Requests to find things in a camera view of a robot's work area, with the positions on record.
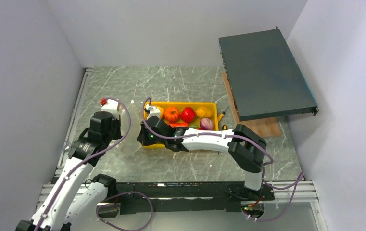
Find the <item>clear dotted zip top bag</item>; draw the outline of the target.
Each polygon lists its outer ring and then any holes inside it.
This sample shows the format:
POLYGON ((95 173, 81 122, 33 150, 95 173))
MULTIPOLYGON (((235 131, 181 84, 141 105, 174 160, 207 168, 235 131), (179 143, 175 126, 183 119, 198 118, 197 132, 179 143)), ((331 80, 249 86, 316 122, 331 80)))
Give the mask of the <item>clear dotted zip top bag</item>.
POLYGON ((121 132, 122 135, 125 135, 129 128, 129 133, 126 135, 125 139, 120 142, 117 149, 124 156, 132 156, 142 148, 140 142, 137 141, 141 129, 141 113, 137 108, 139 104, 136 104, 133 99, 130 103, 126 103, 126 106, 130 117, 127 116, 125 109, 121 108, 121 132))

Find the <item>yellow bell pepper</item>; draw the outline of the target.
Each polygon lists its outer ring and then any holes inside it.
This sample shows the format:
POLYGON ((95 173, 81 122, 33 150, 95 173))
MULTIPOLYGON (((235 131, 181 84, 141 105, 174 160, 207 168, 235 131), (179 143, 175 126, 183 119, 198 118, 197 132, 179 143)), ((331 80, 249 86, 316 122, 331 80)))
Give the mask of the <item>yellow bell pepper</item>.
POLYGON ((159 118, 159 119, 163 119, 164 116, 164 109, 160 106, 156 106, 157 111, 155 112, 155 115, 159 118))

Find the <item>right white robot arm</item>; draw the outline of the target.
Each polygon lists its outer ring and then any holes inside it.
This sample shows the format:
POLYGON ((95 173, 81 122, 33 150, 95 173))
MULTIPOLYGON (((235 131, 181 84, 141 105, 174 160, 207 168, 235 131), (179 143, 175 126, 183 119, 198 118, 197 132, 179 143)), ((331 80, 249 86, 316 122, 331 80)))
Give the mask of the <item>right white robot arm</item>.
POLYGON ((266 142, 244 125, 227 130, 201 130, 171 126, 154 116, 142 121, 137 141, 142 146, 162 144, 173 152, 208 150, 229 153, 244 171, 244 191, 235 195, 240 200, 257 200, 263 192, 263 161, 266 142))

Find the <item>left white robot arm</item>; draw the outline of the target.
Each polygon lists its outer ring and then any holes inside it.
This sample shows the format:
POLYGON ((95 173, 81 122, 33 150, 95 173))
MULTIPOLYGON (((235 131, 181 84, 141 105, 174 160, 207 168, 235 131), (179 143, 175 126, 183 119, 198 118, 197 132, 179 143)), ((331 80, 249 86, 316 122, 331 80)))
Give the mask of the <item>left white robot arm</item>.
POLYGON ((18 231, 70 231, 88 208, 117 196, 116 179, 104 174, 92 178, 89 188, 75 198, 86 177, 108 150, 113 140, 122 138, 117 109, 95 112, 89 127, 73 143, 63 171, 53 189, 30 220, 21 220, 18 231))

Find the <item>red toy tomato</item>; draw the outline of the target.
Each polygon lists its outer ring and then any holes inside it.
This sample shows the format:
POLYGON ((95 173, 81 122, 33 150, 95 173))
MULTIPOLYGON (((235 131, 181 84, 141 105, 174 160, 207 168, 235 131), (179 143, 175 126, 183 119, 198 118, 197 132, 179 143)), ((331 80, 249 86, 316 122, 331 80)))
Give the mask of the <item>red toy tomato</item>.
POLYGON ((180 112, 180 119, 188 124, 192 123, 196 117, 196 111, 191 107, 186 107, 180 112))

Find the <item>purple toy onion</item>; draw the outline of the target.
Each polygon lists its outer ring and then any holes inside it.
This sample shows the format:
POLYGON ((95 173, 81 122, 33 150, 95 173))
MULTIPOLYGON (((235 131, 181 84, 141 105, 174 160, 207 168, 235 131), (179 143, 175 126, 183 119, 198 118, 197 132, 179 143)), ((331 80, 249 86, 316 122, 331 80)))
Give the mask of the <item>purple toy onion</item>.
POLYGON ((209 118, 202 118, 199 124, 203 130, 214 130, 214 123, 209 118))

